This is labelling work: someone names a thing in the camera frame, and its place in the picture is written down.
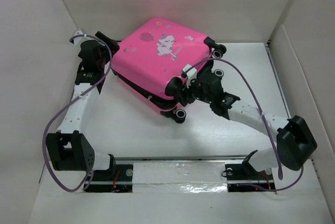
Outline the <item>pink hard-shell suitcase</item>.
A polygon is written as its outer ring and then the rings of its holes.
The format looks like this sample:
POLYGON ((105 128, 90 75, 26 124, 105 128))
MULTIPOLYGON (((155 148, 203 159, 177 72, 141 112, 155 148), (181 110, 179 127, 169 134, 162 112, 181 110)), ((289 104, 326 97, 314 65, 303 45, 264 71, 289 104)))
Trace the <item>pink hard-shell suitcase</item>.
POLYGON ((214 60, 227 49, 208 35, 163 18, 152 18, 121 42, 98 31, 96 37, 113 46, 111 70, 139 99, 157 113, 181 124, 181 77, 187 64, 197 73, 213 72, 214 60))

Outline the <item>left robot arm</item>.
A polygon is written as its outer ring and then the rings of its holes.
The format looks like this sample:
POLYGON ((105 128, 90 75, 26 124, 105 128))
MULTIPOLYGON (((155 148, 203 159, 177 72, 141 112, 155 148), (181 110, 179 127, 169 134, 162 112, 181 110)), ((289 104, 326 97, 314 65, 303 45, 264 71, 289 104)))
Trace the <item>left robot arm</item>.
POLYGON ((81 63, 77 70, 70 106, 55 133, 46 137, 46 147, 56 171, 98 171, 105 180, 116 176, 114 158, 110 154, 94 151, 85 129, 93 105, 105 82, 105 66, 112 53, 97 40, 83 41, 80 45, 81 63))

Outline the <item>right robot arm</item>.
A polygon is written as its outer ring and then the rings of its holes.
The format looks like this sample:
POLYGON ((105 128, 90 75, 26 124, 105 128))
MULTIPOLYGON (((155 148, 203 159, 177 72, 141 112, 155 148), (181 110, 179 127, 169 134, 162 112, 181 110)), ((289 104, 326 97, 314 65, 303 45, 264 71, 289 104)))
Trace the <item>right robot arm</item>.
POLYGON ((183 89, 189 102, 208 103, 217 116, 246 125, 269 137, 271 148, 255 150, 242 162, 242 173, 255 178, 261 171, 279 167, 298 171, 317 148, 317 143, 300 116, 285 118, 264 113, 238 96, 224 92, 222 71, 197 74, 195 69, 183 72, 186 86, 183 89))

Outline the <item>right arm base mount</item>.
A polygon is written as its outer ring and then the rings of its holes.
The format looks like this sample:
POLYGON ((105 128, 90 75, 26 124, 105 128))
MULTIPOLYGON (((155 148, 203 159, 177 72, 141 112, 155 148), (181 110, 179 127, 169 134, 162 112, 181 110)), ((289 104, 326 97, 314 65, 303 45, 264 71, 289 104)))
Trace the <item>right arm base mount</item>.
POLYGON ((242 169, 242 164, 228 163, 221 173, 221 176, 227 180, 228 192, 260 192, 259 186, 263 189, 276 189, 272 175, 272 170, 262 172, 247 173, 242 169))

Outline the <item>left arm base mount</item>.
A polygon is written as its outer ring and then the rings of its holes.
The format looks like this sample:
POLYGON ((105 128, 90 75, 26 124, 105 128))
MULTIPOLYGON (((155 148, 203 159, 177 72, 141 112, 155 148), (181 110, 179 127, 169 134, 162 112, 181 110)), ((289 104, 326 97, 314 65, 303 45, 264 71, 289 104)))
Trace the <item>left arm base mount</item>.
POLYGON ((116 164, 114 174, 95 171, 83 186, 87 193, 132 193, 133 164, 116 164))

